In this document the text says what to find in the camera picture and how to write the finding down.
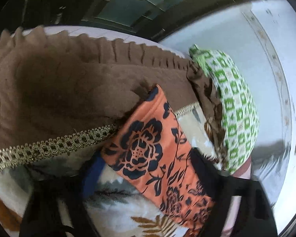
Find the dark glass window frame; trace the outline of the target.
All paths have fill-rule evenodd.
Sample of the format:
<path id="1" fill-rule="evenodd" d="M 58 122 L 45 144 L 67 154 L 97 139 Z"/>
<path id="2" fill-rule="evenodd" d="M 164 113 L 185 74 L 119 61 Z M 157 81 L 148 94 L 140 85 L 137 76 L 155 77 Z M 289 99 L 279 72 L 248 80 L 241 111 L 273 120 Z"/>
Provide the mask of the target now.
<path id="1" fill-rule="evenodd" d="M 184 25 L 251 0 L 0 0 L 0 34 L 18 27 L 82 25 L 160 41 Z"/>

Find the beige leaf print blanket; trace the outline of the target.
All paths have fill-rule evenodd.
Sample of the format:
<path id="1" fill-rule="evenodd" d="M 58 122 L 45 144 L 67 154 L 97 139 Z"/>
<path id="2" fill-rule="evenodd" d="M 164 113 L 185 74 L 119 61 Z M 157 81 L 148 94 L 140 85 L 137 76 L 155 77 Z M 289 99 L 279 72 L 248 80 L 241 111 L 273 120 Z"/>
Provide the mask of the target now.
<path id="1" fill-rule="evenodd" d="M 74 176 L 116 131 L 107 125 L 48 141 L 0 150 L 0 222 L 17 236 L 35 180 Z M 83 201 L 101 236 L 187 236 L 175 223 L 109 166 Z"/>

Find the green white patterned pillow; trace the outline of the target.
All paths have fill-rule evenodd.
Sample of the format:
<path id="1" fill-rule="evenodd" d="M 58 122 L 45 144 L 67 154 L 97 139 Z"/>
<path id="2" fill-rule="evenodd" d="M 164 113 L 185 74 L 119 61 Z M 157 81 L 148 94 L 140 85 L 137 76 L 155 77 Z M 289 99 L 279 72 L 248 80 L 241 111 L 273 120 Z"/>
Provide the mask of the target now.
<path id="1" fill-rule="evenodd" d="M 194 62 L 210 76 L 222 102 L 225 170 L 235 173 L 250 157 L 259 131 L 259 118 L 250 88 L 229 55 L 219 50 L 189 48 Z"/>

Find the brown fleece blanket gold trim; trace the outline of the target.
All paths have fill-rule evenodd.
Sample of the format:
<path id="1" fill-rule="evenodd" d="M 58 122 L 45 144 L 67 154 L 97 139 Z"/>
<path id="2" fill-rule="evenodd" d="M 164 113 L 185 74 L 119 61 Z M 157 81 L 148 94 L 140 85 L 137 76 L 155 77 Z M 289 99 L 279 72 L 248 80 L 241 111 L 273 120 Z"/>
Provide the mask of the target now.
<path id="1" fill-rule="evenodd" d="M 214 150 L 224 149 L 221 101 L 191 60 L 122 39 L 3 31 L 0 171 L 108 139 L 153 84 L 178 115 L 201 107 Z"/>

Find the orange black floral garment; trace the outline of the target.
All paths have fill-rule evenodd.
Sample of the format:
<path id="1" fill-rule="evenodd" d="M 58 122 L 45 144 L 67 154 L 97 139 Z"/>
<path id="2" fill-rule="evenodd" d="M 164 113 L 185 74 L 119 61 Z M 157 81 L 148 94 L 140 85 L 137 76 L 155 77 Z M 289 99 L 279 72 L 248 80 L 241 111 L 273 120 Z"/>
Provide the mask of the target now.
<path id="1" fill-rule="evenodd" d="M 214 206 L 214 167 L 189 143 L 160 86 L 104 146 L 102 157 L 192 236 L 201 231 Z"/>

